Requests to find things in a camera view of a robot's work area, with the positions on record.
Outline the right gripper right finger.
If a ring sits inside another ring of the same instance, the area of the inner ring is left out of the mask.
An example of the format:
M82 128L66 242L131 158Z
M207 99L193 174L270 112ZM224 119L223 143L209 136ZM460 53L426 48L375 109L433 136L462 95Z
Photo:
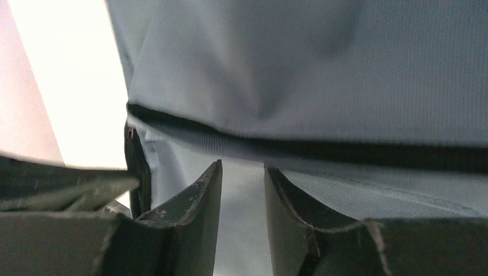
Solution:
M355 220L265 169L274 275L486 275L485 218Z

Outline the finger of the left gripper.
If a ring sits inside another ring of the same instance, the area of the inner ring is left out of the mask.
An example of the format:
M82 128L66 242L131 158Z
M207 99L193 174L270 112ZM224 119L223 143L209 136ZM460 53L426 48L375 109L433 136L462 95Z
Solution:
M139 180L124 170L87 170L1 156L1 211L98 211Z

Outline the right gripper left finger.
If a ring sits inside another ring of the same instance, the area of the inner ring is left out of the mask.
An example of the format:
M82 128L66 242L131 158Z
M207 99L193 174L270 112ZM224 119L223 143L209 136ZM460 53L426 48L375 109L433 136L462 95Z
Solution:
M222 163L130 218L118 211L1 211L2 275L212 275Z

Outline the blue-grey student backpack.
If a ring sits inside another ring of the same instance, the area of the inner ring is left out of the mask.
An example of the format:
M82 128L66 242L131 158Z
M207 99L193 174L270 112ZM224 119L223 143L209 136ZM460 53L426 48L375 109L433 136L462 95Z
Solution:
M355 220L487 220L486 1L108 1L136 219L215 161L212 275L274 275L265 169Z

